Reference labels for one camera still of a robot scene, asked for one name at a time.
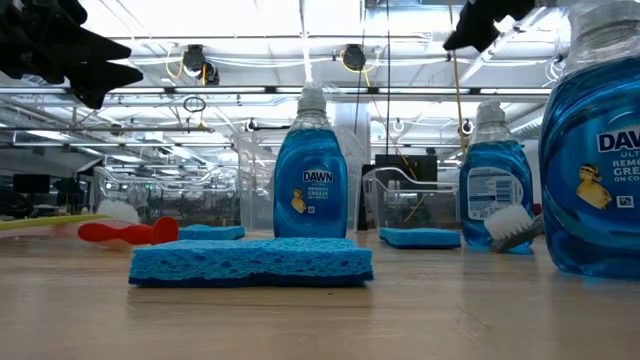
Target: table surface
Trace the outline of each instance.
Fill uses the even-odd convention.
[[[640,283],[533,255],[394,250],[366,288],[142,289],[129,253],[0,242],[0,359],[638,359]]]

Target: sponge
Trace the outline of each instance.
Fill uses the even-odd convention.
[[[134,250],[129,283],[155,287],[358,286],[371,250],[348,239],[176,241]]]
[[[237,240],[243,237],[244,226],[191,225],[180,229],[180,240]]]
[[[460,247],[460,233],[443,229],[380,229],[380,240],[396,249],[453,249]]]

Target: red object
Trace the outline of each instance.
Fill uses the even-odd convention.
[[[115,229],[109,225],[90,223],[80,226],[78,236],[89,242],[123,240],[131,245],[157,245],[178,240],[178,223],[173,218],[162,217],[153,226],[131,225]]]

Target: blue dish soap bottle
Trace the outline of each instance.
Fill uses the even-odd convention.
[[[347,164],[326,115],[322,88],[307,85],[275,169],[273,229],[280,237],[344,238]]]
[[[582,1],[569,20],[539,147],[547,246],[562,270],[640,278],[640,4]]]
[[[533,185],[527,158],[507,127],[500,102],[480,104],[476,122],[460,169],[460,212],[467,244],[484,247],[493,242],[484,220],[496,211],[521,204],[533,217]]]

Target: orange toy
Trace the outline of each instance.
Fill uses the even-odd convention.
[[[78,228],[78,236],[85,241],[111,248],[136,245],[157,245],[176,241],[179,237],[178,223],[170,217],[162,217],[153,226],[130,225],[121,229],[102,223],[84,224]]]

